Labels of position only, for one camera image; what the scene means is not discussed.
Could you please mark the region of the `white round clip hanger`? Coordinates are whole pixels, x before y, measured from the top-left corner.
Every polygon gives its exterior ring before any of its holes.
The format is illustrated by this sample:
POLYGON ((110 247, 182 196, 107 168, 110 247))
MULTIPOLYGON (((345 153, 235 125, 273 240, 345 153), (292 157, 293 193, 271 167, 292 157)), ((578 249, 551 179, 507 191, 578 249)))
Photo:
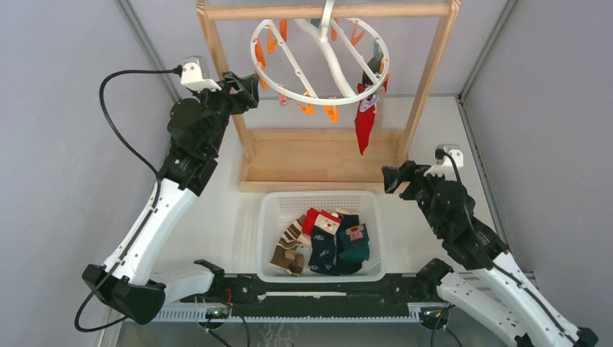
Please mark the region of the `white round clip hanger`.
POLYGON ((283 14, 258 23, 249 52, 264 89, 301 106, 333 107, 358 103, 389 80, 390 53, 382 36, 361 18, 333 14, 336 8, 326 1, 319 15, 283 14), (366 65, 373 56, 385 58, 381 77, 366 65), (375 85, 362 85, 363 71, 375 85))

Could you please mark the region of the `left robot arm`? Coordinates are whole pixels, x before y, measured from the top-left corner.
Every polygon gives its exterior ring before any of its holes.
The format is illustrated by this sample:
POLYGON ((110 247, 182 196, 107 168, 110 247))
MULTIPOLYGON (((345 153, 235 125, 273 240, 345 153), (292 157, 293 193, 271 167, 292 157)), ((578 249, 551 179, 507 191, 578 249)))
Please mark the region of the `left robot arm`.
POLYGON ((172 301, 200 294, 221 299, 226 282, 221 269, 197 260, 186 269, 152 277, 153 265, 176 224, 202 194, 217 167, 230 118, 259 104, 259 77, 224 72, 210 87, 193 90, 175 103, 167 125, 171 141, 145 207, 127 235, 102 265, 90 264, 82 279, 90 295, 116 310, 123 320, 152 321, 172 301))

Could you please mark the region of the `brown striped sock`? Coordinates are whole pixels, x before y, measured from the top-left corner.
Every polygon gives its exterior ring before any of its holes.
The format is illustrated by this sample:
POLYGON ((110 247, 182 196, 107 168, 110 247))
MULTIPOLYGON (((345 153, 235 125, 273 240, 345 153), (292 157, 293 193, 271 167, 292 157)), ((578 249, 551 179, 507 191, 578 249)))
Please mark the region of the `brown striped sock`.
POLYGON ((269 264, 286 271, 289 275, 299 277, 304 269, 304 255, 297 251, 302 245, 299 241, 306 216, 302 215, 292 222, 282 233, 269 264))

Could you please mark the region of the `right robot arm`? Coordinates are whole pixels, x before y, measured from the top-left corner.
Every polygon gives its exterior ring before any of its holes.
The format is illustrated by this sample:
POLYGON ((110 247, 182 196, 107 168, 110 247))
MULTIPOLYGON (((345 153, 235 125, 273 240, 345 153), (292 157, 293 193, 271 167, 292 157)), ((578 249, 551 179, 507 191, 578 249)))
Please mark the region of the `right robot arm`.
POLYGON ((462 309, 509 346, 595 346, 592 329, 578 327, 559 313, 519 268, 509 246, 473 213, 458 166, 447 158, 435 166, 407 160, 399 167, 384 166, 385 192, 403 183, 399 197, 414 201, 447 254, 485 282, 499 301, 469 294, 468 286, 439 259, 421 269, 418 291, 428 301, 441 299, 462 309), (455 179, 447 176, 454 174, 455 179))

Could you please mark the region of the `red sock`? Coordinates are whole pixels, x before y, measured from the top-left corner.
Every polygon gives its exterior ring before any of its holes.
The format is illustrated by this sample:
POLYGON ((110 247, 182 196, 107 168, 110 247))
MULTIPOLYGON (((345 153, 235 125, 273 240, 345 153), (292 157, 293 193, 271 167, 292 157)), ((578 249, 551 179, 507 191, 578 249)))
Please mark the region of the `red sock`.
POLYGON ((374 128, 374 123, 377 115, 377 102, 381 94, 387 92, 387 81, 382 84, 377 92, 369 95, 359 102, 356 118, 354 120, 356 139, 361 155, 369 146, 369 139, 374 128))
POLYGON ((302 222, 302 230, 301 235, 299 236, 299 241, 304 245, 310 247, 312 245, 312 229, 315 225, 315 221, 317 217, 320 215, 320 212, 314 208, 310 208, 307 211, 306 217, 302 222))

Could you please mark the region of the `dark green sock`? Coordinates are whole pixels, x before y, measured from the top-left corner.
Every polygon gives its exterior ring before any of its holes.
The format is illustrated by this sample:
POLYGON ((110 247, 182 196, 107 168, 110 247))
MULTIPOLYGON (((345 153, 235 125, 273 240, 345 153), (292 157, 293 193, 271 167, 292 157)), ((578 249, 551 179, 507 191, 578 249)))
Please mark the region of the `dark green sock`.
POLYGON ((362 263, 369 260, 369 234, 365 224, 345 228, 337 235, 343 248, 340 252, 342 261, 362 263))

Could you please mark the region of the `white perforated plastic basket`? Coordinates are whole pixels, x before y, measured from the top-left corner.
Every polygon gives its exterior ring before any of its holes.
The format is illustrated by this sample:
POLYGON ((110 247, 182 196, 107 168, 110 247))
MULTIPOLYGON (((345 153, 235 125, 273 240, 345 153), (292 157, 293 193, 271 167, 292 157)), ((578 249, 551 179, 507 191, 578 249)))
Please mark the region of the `white perforated plastic basket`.
POLYGON ((371 192, 278 192, 264 197, 257 274, 269 283, 380 280, 385 237, 371 192))

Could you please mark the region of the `navy sock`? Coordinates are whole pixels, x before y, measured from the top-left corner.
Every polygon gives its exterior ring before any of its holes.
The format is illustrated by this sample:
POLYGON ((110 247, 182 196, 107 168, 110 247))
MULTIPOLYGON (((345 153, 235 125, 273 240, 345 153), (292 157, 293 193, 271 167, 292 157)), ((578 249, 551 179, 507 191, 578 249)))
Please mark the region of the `navy sock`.
POLYGON ((341 275, 351 275, 362 269, 364 240, 359 215, 348 210, 336 208, 340 226, 336 232, 336 266, 341 275))

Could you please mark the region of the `dark printed sock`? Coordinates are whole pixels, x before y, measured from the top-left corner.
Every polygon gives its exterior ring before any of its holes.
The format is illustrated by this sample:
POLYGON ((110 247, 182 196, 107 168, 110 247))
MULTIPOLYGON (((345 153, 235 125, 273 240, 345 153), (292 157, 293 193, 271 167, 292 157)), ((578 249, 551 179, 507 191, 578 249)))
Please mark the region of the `dark printed sock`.
POLYGON ((312 229, 312 253, 309 269, 322 275, 339 275, 335 265, 335 235, 340 226, 340 218, 322 210, 312 229))

